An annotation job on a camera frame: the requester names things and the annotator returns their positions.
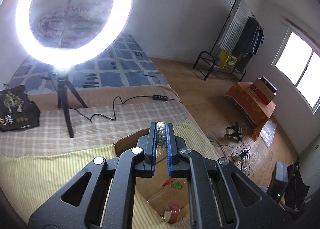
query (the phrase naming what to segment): blue checkered blanket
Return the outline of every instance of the blue checkered blanket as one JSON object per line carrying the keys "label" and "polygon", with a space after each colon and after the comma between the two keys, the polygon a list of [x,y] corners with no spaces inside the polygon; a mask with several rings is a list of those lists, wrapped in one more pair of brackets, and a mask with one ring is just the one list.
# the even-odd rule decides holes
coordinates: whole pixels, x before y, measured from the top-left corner
{"label": "blue checkered blanket", "polygon": [[[9,82],[8,88],[25,85],[28,95],[54,92],[48,77],[52,66],[28,56]],[[69,80],[77,90],[100,87],[169,86],[164,75],[131,35],[122,34],[99,56],[70,69]]]}

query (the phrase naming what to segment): black bag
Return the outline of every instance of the black bag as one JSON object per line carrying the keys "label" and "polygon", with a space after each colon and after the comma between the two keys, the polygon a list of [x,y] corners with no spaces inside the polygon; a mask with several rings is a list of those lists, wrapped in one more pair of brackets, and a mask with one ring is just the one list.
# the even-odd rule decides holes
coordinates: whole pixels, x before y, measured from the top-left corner
{"label": "black bag", "polygon": [[24,85],[0,91],[0,131],[38,127],[40,110],[28,99]]}

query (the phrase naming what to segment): metal screw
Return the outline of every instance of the metal screw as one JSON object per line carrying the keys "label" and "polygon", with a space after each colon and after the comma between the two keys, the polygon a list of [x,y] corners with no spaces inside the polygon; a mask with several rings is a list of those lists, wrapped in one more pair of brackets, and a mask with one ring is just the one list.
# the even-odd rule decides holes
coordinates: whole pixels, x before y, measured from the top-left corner
{"label": "metal screw", "polygon": [[132,151],[133,154],[139,154],[139,153],[142,152],[142,148],[134,147],[131,151]]}
{"label": "metal screw", "polygon": [[97,164],[97,165],[100,165],[100,164],[103,163],[103,161],[104,161],[103,157],[96,157],[96,158],[94,158],[93,163]]}
{"label": "metal screw", "polygon": [[228,164],[229,164],[229,160],[226,159],[226,158],[220,158],[220,159],[219,159],[219,163],[220,163],[221,165],[228,165]]}
{"label": "metal screw", "polygon": [[180,151],[183,154],[190,154],[192,152],[190,148],[182,148]]}

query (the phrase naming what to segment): tripod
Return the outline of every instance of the tripod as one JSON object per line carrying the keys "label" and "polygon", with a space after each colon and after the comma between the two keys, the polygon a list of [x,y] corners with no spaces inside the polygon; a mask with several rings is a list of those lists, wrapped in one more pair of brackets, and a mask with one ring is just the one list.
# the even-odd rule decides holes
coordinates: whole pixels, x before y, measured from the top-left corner
{"label": "tripod", "polygon": [[62,109],[64,113],[64,118],[66,120],[68,132],[70,135],[70,138],[73,138],[73,129],[71,125],[70,120],[70,113],[69,113],[69,105],[68,105],[68,98],[67,98],[67,87],[70,89],[72,94],[75,96],[76,99],[82,104],[84,108],[88,108],[88,106],[85,104],[85,102],[82,100],[81,96],[76,91],[73,84],[69,81],[67,74],[59,74],[58,75],[58,108],[61,107],[62,103]]}
{"label": "tripod", "polygon": [[233,129],[233,133],[226,133],[225,136],[229,136],[230,138],[236,137],[238,141],[242,141],[242,128],[239,127],[239,123],[236,121],[235,125],[232,125],[231,127],[227,127],[228,129]]}

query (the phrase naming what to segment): wooden floor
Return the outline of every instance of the wooden floor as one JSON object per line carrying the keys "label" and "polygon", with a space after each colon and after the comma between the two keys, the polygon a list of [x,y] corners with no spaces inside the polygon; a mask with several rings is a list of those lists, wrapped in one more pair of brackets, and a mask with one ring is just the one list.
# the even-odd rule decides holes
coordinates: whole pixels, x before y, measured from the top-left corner
{"label": "wooden floor", "polygon": [[[157,58],[153,58],[152,61],[164,74],[171,88],[178,93],[181,101],[205,134],[213,133],[221,144],[237,147],[240,146],[239,142],[224,137],[226,127],[238,121],[245,134],[246,125],[247,134],[243,141],[251,146],[249,177],[256,184],[269,185],[276,161],[291,165],[297,159],[298,155],[291,141],[279,124],[269,148],[261,137],[255,142],[251,139],[252,125],[236,106],[223,97],[234,84],[233,81],[214,78],[203,81],[203,76],[197,70],[192,70],[192,65],[189,63]],[[239,150],[227,146],[224,148],[226,155]],[[216,149],[223,156],[221,149],[219,147]]]}

